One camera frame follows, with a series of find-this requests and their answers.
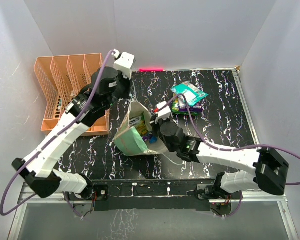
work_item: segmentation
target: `metal frame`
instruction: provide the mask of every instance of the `metal frame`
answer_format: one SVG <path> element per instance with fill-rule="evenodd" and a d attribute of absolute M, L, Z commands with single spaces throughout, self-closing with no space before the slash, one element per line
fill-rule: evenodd
<path fill-rule="evenodd" d="M 27 206 L 28 203 L 25 203 L 16 210 L 7 240 L 18 240 L 22 223 L 25 218 Z"/>
<path fill-rule="evenodd" d="M 246 102 L 246 99 L 244 96 L 244 92 L 242 89 L 241 80 L 240 80 L 238 71 L 235 68 L 200 68 L 200 69 L 185 69 L 185 70 L 187 70 L 187 71 L 189 71 L 189 70 L 190 71 L 191 70 L 197 70 L 197 71 L 198 70 L 231 70 L 233 73 L 236 87 L 237 87 L 239 95 L 240 95 L 243 110 L 245 112 L 250 130 L 251 130 L 253 140 L 256 144 L 259 144 L 259 139 L 257 137 L 257 133 L 256 133 L 256 130 L 255 130 L 248 106 L 247 106 L 247 102 Z M 24 183 L 21 193 L 20 193 L 19 202 L 21 202 L 23 199 L 29 197 L 33 193 L 34 192 L 31 190 L 31 188 L 26 183 Z M 288 200 L 287 200 L 286 195 L 274 196 L 274 195 L 265 193 L 261 190 L 248 190 L 248 191 L 243 191 L 242 193 L 244 196 L 244 198 L 242 200 L 243 202 L 277 202 L 288 238 L 290 240 L 299 239 L 295 225 L 293 223 L 293 220 L 292 220 L 292 217 L 291 217 L 291 214 L 289 211 L 289 208 L 288 208 L 288 204 L 287 204 Z M 211 202 L 218 203 L 218 202 L 223 202 L 223 201 L 222 200 L 211 200 Z M 64 201 L 64 196 L 62 193 L 55 193 L 55 194 L 51 195 L 50 197 L 44 198 L 44 199 L 42 199 L 38 196 L 33 197 L 27 203 L 23 204 L 20 208 L 18 208 L 18 210 L 16 211 L 8 240 L 17 240 L 18 239 L 19 232 L 21 230 L 24 216 L 26 213 L 27 205 L 33 204 L 33 203 L 67 204 L 66 201 Z M 82 200 L 82 201 L 75 201 L 75 203 L 76 204 L 91 204 L 91 201 Z"/>

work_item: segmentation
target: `wire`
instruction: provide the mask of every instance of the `wire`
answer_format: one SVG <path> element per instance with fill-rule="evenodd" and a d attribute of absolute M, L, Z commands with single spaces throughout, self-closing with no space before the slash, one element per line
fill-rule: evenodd
<path fill-rule="evenodd" d="M 209 146 L 210 148 L 214 149 L 214 150 L 218 150 L 218 151 L 223 151 L 223 152 L 237 152 L 237 151 L 241 151 L 241 150 L 245 150 L 245 149 L 256 149 L 256 148 L 271 148 L 271 149 L 277 149 L 279 151 L 282 151 L 282 152 L 285 152 L 291 156 L 294 156 L 295 158 L 299 159 L 300 160 L 300 156 L 295 154 L 294 152 L 292 151 L 289 151 L 287 149 L 284 149 L 282 147 L 278 147 L 278 146 L 274 146 L 274 145 L 268 145 L 268 144 L 255 144 L 255 145 L 250 145 L 250 146 L 244 146 L 244 147 L 239 147 L 239 148 L 218 148 L 216 146 L 214 146 L 213 144 L 211 144 L 210 142 L 206 141 L 204 136 L 200 133 L 200 131 L 198 130 L 197 126 L 195 125 L 194 123 L 194 120 L 191 116 L 191 112 L 190 112 L 190 109 L 189 109 L 189 104 L 187 102 L 187 99 L 185 97 L 185 95 L 183 95 L 182 93 L 179 93 L 177 95 L 175 95 L 173 98 L 171 98 L 166 105 L 164 105 L 162 108 L 160 109 L 155 109 L 154 112 L 159 112 L 161 111 L 162 109 L 164 109 L 165 107 L 169 106 L 174 99 L 178 98 L 178 97 L 183 97 L 183 100 L 185 102 L 185 105 L 186 105 L 186 108 L 187 108 L 187 111 L 188 111 L 188 114 L 189 114 L 189 117 L 190 117 L 190 121 L 193 125 L 193 128 L 195 130 L 195 132 L 199 135 L 201 141 L 206 144 L 207 146 Z M 290 182 L 290 183 L 286 183 L 285 185 L 287 186 L 297 186 L 297 185 L 300 185 L 300 181 L 298 182 Z"/>
<path fill-rule="evenodd" d="M 86 104 L 84 105 L 83 109 L 81 110 L 81 112 L 79 113 L 79 115 L 68 125 L 66 126 L 64 129 L 62 129 L 60 132 L 58 132 L 55 136 L 53 136 L 49 141 L 47 141 L 47 143 L 45 145 L 43 145 L 43 147 L 41 148 L 40 151 L 37 151 L 26 163 L 24 163 L 24 165 L 22 165 L 22 167 L 20 167 L 18 169 L 18 171 L 16 171 L 16 173 L 13 175 L 13 177 L 11 178 L 11 180 L 9 181 L 9 183 L 7 184 L 3 195 L 2 195 L 2 199 L 1 199 L 1 203 L 0 203 L 0 214 L 2 216 L 6 216 L 9 215 L 10 213 L 12 213 L 13 211 L 15 211 L 17 208 L 19 208 L 22 204 L 24 204 L 26 201 L 28 201 L 29 199 L 33 198 L 36 194 L 31 195 L 30 197 L 26 198 L 25 200 L 23 200 L 22 202 L 20 202 L 19 204 L 17 204 L 15 207 L 13 207 L 12 209 L 10 209 L 7 212 L 4 212 L 4 205 L 5 205 L 5 201 L 8 195 L 8 191 L 11 187 L 11 185 L 14 183 L 14 181 L 16 180 L 16 178 L 19 176 L 19 174 L 36 158 L 38 158 L 38 156 L 41 154 L 41 152 L 46 149 L 54 140 L 56 140 L 61 134 L 63 134 L 65 131 L 67 131 L 68 129 L 70 129 L 82 116 L 83 114 L 86 113 L 92 99 L 95 96 L 95 93 L 97 91 L 97 88 L 99 86 L 99 83 L 101 81 L 101 76 L 104 72 L 104 69 L 106 67 L 107 61 L 110 58 L 111 54 L 114 53 L 113 50 L 109 51 L 108 54 L 106 55 L 104 62 L 102 64 L 102 67 L 100 69 L 100 72 L 98 74 L 98 77 L 96 79 L 96 82 L 93 86 L 93 89 L 90 93 L 90 96 L 86 102 Z"/>
<path fill-rule="evenodd" d="M 233 215 L 235 215 L 237 212 L 238 212 L 238 210 L 239 210 L 239 208 L 241 207 L 241 203 L 242 203 L 242 198 L 243 198 L 243 195 L 242 195 L 242 191 L 240 191 L 239 192 L 240 193 L 240 198 L 239 198 L 239 204 L 238 204 L 238 206 L 236 207 L 236 209 L 233 211 L 233 212 L 231 212 L 229 215 L 221 215 L 220 213 L 218 213 L 215 209 L 213 209 L 213 208 L 211 208 L 211 209 L 213 209 L 214 211 L 216 211 L 219 215 L 217 215 L 218 217 L 221 217 L 221 218 L 223 218 L 223 217 L 231 217 L 231 216 L 233 216 Z"/>
<path fill-rule="evenodd" d="M 94 193 L 94 196 L 92 196 L 92 207 L 95 208 L 95 204 L 96 204 L 96 201 L 97 201 L 97 192 L 95 191 Z"/>
<path fill-rule="evenodd" d="M 87 211 L 87 212 L 85 213 L 85 215 L 83 215 L 83 218 L 85 218 L 89 213 L 92 213 L 92 212 L 93 212 L 93 210 Z"/>
<path fill-rule="evenodd" d="M 64 200 L 68 203 L 68 205 L 70 206 L 70 208 L 72 208 L 72 210 L 74 211 L 74 213 L 75 213 L 78 217 L 80 217 L 81 219 L 83 219 L 84 216 L 83 216 L 80 212 L 78 212 L 74 206 L 72 206 L 72 204 L 71 204 L 71 202 L 69 201 L 68 197 L 66 196 L 66 193 L 65 193 L 65 192 L 63 192 L 63 196 L 64 196 Z"/>
<path fill-rule="evenodd" d="M 231 195 L 227 195 L 225 201 L 221 203 L 221 205 L 227 205 L 230 202 L 230 197 Z"/>
<path fill-rule="evenodd" d="M 135 82 L 134 81 L 131 81 L 132 84 L 133 84 L 133 89 L 134 89 L 134 100 L 138 101 L 137 99 L 137 92 L 136 92 L 136 86 L 135 86 Z"/>
<path fill-rule="evenodd" d="M 211 207 L 210 207 L 210 209 L 213 210 L 213 211 L 215 211 L 217 214 L 219 214 L 219 215 L 221 216 L 220 212 L 218 212 L 218 211 L 215 210 L 214 208 L 211 208 Z"/>

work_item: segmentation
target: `gray floor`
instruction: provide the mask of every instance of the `gray floor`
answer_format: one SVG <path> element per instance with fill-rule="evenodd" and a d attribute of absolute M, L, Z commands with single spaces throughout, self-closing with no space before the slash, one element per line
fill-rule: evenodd
<path fill-rule="evenodd" d="M 67 204 L 30 203 L 18 239 L 286 240 L 288 236 L 276 202 L 243 202 L 239 212 L 226 220 L 173 209 L 93 212 L 85 221 L 74 217 Z"/>

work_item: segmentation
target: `snack bag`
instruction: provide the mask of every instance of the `snack bag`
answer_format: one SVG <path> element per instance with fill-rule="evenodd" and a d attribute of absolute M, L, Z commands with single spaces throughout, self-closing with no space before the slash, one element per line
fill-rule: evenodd
<path fill-rule="evenodd" d="M 201 91 L 188 81 L 185 81 L 177 86 L 171 88 L 175 94 L 184 94 L 189 106 L 194 106 L 196 103 L 208 96 L 207 93 Z M 179 97 L 181 102 L 184 102 L 183 97 Z"/>
<path fill-rule="evenodd" d="M 129 124 L 130 127 L 135 127 L 141 137 L 147 135 L 149 132 L 146 126 L 145 115 L 143 113 L 140 116 L 130 119 Z"/>
<path fill-rule="evenodd" d="M 197 102 L 194 106 L 189 106 L 189 109 L 191 113 L 201 113 L 203 111 L 203 107 L 201 106 L 200 102 Z M 186 104 L 183 101 L 180 101 L 179 98 L 173 100 L 171 111 L 173 113 L 176 112 L 184 112 L 185 114 L 188 113 Z"/>

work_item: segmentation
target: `black marble surface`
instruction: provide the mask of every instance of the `black marble surface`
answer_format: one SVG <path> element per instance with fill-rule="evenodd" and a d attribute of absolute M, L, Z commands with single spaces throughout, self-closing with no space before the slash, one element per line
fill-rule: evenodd
<path fill-rule="evenodd" d="M 153 111 L 157 103 L 169 100 L 172 86 L 190 81 L 209 94 L 202 101 L 202 114 L 194 120 L 209 141 L 231 147 L 254 143 L 231 70 L 134 72 L 132 80 L 135 91 L 132 87 L 131 94 L 150 111 Z M 170 152 L 161 155 L 124 156 L 112 139 L 128 106 L 128 100 L 121 100 L 112 106 L 110 134 L 77 139 L 59 160 L 56 169 L 82 173 L 92 180 L 210 179 L 223 171 L 236 171 L 217 164 L 185 162 Z M 197 137 L 187 116 L 174 115 L 173 120 L 185 133 Z"/>

